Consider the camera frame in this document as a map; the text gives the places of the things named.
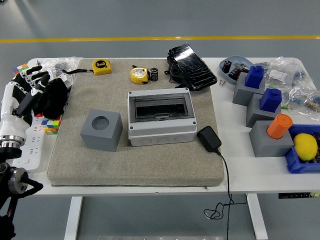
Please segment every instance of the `gray felt mat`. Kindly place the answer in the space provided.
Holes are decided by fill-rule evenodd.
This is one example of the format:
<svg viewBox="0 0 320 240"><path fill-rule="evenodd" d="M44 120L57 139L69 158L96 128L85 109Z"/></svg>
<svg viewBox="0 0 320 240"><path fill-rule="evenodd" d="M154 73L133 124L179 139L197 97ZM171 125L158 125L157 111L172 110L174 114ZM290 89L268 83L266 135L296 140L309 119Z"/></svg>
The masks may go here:
<svg viewBox="0 0 320 240"><path fill-rule="evenodd" d="M78 73L71 89L47 176L54 186L218 186L224 179L219 156L193 142L132 147L128 140L129 91L168 89L166 59L111 58L111 74ZM92 69L84 58L78 68ZM146 85L130 80L132 65L156 67L159 80ZM198 130L210 125L217 132L210 88L192 92ZM117 152L86 148L80 131L91 109L119 112L123 131Z"/></svg>

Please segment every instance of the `blue plastic bin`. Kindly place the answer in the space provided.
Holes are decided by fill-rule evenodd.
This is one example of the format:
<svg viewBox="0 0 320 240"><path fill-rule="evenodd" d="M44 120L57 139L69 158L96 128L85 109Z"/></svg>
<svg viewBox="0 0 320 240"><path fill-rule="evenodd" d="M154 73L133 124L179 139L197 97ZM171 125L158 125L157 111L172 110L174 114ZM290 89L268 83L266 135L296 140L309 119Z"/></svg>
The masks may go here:
<svg viewBox="0 0 320 240"><path fill-rule="evenodd" d="M292 139L298 134L320 133L320 125L293 124L289 128ZM301 163L299 161L296 149L292 147L285 155L287 168L292 174L302 174L308 172L320 173L320 163Z"/></svg>

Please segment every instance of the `white table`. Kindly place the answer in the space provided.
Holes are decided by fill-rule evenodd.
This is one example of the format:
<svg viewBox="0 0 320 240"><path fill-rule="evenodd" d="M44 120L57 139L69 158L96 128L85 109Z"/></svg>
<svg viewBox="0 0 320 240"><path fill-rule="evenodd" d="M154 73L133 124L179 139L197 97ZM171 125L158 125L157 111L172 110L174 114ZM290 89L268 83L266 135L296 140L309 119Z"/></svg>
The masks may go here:
<svg viewBox="0 0 320 240"><path fill-rule="evenodd" d="M284 157L256 158L252 150L249 131L245 127L246 107L233 104L235 85L226 82L219 85L224 76L219 69L223 58L203 58L208 67L218 78L218 83L211 86L218 135L222 141L221 153L224 156L230 176L230 191L234 194L249 194L248 203L257 239L267 239L257 193L293 193L319 192L320 174L291 174L287 170ZM252 63L266 62L272 58L247 58ZM319 124L317 121L300 114L290 114L294 124ZM42 171L30 174L30 178L44 185L37 196L126 196L126 195L179 195L179 194L214 194L227 192L227 177L215 187L124 187L124 186L62 186L52 187L47 178L47 171L56 136L45 136L41 156ZM81 209L81 198L72 198L66 238L74 239L77 232Z"/></svg>

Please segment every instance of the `lemon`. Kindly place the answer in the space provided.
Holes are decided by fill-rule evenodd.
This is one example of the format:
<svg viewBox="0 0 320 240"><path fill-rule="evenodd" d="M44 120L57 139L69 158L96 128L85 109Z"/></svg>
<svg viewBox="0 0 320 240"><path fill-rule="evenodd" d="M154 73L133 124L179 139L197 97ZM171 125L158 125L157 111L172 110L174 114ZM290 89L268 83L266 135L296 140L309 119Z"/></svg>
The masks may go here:
<svg viewBox="0 0 320 240"><path fill-rule="evenodd" d="M318 151L316 139L307 133L300 133L293 139L294 148L302 161L310 161Z"/></svg>

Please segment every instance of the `orange cylinder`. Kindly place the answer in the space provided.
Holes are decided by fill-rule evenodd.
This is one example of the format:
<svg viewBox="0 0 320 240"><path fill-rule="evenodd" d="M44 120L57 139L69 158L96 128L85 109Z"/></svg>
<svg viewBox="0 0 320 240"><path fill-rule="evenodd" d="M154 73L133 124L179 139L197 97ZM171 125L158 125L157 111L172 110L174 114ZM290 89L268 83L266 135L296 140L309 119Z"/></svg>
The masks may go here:
<svg viewBox="0 0 320 240"><path fill-rule="evenodd" d="M273 139L280 139L293 123L288 115L278 114L267 128L266 133Z"/></svg>

